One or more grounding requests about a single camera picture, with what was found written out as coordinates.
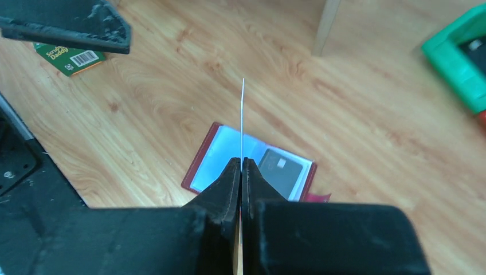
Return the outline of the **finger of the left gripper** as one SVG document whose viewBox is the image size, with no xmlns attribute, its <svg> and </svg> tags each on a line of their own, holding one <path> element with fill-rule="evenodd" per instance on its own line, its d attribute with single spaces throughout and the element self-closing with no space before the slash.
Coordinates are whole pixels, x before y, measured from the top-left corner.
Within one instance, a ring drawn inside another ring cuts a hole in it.
<svg viewBox="0 0 486 275">
<path fill-rule="evenodd" d="M 1 35 L 106 53 L 131 47 L 131 27 L 112 1 L 3 0 Z"/>
</svg>

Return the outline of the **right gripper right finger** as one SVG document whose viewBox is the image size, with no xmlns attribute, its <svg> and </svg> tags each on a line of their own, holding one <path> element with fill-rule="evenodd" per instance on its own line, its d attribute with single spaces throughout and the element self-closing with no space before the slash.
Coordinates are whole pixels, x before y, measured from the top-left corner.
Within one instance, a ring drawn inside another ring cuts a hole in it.
<svg viewBox="0 0 486 275">
<path fill-rule="evenodd" d="M 242 167 L 245 274 L 430 274 L 417 233 L 391 205 L 291 202 Z"/>
</svg>

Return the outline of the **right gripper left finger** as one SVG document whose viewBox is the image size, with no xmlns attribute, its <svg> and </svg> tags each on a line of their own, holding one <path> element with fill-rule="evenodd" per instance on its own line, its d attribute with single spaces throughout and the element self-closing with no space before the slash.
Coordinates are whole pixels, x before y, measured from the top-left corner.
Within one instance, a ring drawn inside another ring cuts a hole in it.
<svg viewBox="0 0 486 275">
<path fill-rule="evenodd" d="M 241 161 L 182 207 L 70 209 L 30 274 L 234 274 Z"/>
</svg>

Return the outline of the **red leather card holder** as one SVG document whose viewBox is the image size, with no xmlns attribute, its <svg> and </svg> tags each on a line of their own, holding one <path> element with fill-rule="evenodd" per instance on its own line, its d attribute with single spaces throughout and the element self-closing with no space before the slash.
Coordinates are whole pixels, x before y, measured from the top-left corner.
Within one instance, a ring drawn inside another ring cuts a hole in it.
<svg viewBox="0 0 486 275">
<path fill-rule="evenodd" d="M 303 165 L 292 200 L 301 202 L 328 202 L 330 194 L 317 195 L 310 192 L 317 164 L 290 151 L 265 143 L 250 135 L 244 135 L 244 157 L 253 159 L 257 166 L 267 149 L 290 156 Z M 240 157 L 240 132 L 227 125 L 214 122 L 197 151 L 181 186 L 199 194 L 211 185 L 221 174 L 232 158 Z"/>
</svg>

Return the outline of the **thin card seen edge-on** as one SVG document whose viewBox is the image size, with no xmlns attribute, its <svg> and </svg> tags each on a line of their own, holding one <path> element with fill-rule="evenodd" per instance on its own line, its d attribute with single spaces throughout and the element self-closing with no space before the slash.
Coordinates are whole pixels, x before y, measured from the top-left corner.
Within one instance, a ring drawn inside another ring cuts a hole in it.
<svg viewBox="0 0 486 275">
<path fill-rule="evenodd" d="M 240 159 L 241 164 L 244 162 L 244 98 L 245 98 L 245 78 L 241 83 L 241 98 L 240 98 Z"/>
</svg>

